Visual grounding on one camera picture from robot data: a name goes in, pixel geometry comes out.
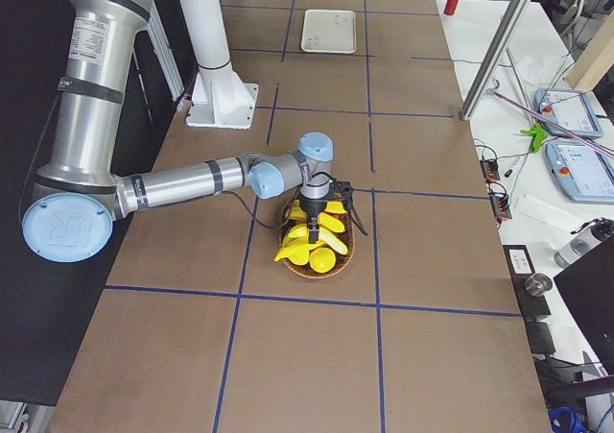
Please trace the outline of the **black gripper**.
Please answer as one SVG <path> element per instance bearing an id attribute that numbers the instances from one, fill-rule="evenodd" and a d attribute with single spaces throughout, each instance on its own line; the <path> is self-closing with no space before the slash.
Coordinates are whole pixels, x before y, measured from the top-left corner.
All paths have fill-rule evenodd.
<path id="1" fill-rule="evenodd" d="M 326 207 L 331 192 L 331 177 L 328 175 L 315 175 L 300 188 L 300 208 L 306 214 L 308 223 L 308 243 L 316 244 L 319 241 L 319 215 Z"/>

